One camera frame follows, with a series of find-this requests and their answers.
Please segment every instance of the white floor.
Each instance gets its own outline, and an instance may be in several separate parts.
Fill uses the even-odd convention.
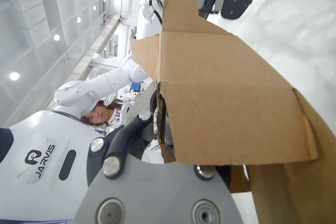
[[[336,0],[253,0],[236,21],[211,21],[270,63],[336,132]],[[258,220],[251,194],[234,196],[245,224]]]

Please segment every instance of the metal bolt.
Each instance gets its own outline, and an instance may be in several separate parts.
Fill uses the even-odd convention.
[[[151,117],[151,113],[148,110],[143,110],[142,112],[139,113],[139,118],[142,121],[147,121]]]
[[[102,138],[96,138],[91,142],[90,150],[94,153],[100,151],[104,147],[104,140]]]
[[[118,199],[108,199],[97,213],[98,224],[122,224],[125,220],[125,206]]]
[[[211,179],[216,174],[216,168],[212,165],[197,165],[197,170],[198,173],[206,179]]]
[[[103,173],[106,177],[114,176],[120,170],[120,160],[117,157],[108,157],[103,163]]]
[[[209,200],[199,200],[192,209],[193,224],[220,224],[216,205]]]

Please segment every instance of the white ceiling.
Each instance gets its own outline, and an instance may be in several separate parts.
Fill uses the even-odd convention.
[[[84,53],[98,36],[103,5],[103,0],[0,0],[0,127],[44,106],[77,62],[67,53]],[[12,81],[11,72],[20,78]]]

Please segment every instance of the cardboard flap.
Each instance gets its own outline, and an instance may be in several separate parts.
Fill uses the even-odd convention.
[[[248,166],[260,224],[329,224],[336,221],[336,138],[299,91],[322,157],[307,162]]]
[[[161,81],[176,159],[271,164],[316,159],[292,86],[239,37],[166,0],[160,36],[131,40],[134,60]]]
[[[159,79],[159,35],[136,40],[130,38],[133,60],[153,79]]]
[[[209,32],[212,34],[229,34],[222,28],[198,16],[195,1],[165,0],[163,8],[163,32]]]

